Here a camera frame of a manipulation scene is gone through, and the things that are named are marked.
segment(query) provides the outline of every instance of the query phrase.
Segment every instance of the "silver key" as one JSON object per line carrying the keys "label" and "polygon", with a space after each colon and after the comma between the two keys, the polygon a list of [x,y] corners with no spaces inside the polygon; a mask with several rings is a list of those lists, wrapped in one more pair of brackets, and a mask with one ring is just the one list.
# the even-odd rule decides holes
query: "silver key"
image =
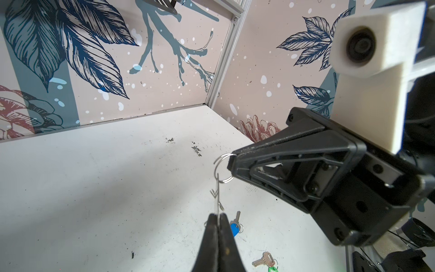
{"label": "silver key", "polygon": [[275,265],[275,260],[269,252],[264,252],[263,257],[258,261],[252,262],[254,267],[259,265],[267,265],[268,267],[273,267]]}
{"label": "silver key", "polygon": [[239,218],[240,218],[240,211],[237,211],[236,219],[230,222],[230,226],[231,224],[236,224],[236,227],[240,229]]}

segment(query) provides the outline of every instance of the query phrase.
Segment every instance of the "black cable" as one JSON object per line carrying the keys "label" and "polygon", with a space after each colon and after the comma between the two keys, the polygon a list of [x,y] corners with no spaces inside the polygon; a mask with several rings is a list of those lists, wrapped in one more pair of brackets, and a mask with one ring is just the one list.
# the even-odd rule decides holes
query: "black cable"
{"label": "black cable", "polygon": [[418,124],[418,123],[429,121],[433,118],[435,118],[435,114],[430,115],[430,116],[425,117],[425,118],[421,118],[421,119],[410,119],[410,120],[408,119],[408,120],[405,120],[405,123],[406,124]]}
{"label": "black cable", "polygon": [[408,244],[410,244],[410,245],[413,245],[413,246],[416,247],[416,248],[419,248],[419,246],[417,246],[416,244],[414,244],[414,243],[411,242],[411,241],[406,240],[405,238],[401,237],[400,235],[398,235],[398,234],[396,234],[396,233],[394,233],[394,232],[392,232],[392,231],[390,231],[390,230],[388,230],[388,232],[391,233],[391,234],[394,234],[394,235],[397,236],[397,237],[399,237],[399,238],[402,239],[402,241],[404,241],[405,243],[408,243]]}
{"label": "black cable", "polygon": [[362,248],[359,248],[361,251],[362,251],[362,253],[364,253],[364,255],[370,260],[370,262],[373,264],[373,265],[375,265],[375,263],[370,259],[370,257],[365,253],[365,251],[362,249]]}

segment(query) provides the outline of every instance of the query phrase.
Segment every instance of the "white table surface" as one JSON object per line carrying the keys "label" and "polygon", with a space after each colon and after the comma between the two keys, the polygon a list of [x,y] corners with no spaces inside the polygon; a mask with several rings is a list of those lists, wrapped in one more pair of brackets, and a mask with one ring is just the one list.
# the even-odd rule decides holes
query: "white table surface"
{"label": "white table surface", "polygon": [[[190,271],[213,161],[250,143],[206,106],[0,142],[0,271]],[[247,271],[346,271],[311,216],[237,179],[221,202]]]}

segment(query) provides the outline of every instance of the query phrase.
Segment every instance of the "camera lens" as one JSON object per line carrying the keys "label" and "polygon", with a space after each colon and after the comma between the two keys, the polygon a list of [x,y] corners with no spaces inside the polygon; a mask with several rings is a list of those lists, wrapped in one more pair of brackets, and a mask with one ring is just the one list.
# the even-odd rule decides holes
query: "camera lens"
{"label": "camera lens", "polygon": [[371,59],[376,49],[375,35],[373,32],[364,28],[356,31],[350,37],[346,53],[348,58],[356,63],[367,62]]}

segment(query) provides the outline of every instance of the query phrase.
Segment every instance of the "metal key ring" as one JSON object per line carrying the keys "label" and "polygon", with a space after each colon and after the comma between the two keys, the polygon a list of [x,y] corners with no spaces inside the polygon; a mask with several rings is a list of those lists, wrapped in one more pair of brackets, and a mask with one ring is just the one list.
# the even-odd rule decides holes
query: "metal key ring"
{"label": "metal key ring", "polygon": [[219,179],[219,173],[216,174],[216,170],[218,169],[219,164],[226,158],[231,157],[231,156],[237,156],[236,154],[233,153],[227,153],[227,154],[223,154],[220,157],[218,157],[213,164],[216,164],[215,168],[214,168],[214,178],[219,182],[219,183],[228,183],[230,182],[232,179],[234,179],[233,175],[231,175],[229,178],[224,179],[224,180],[220,180]]}

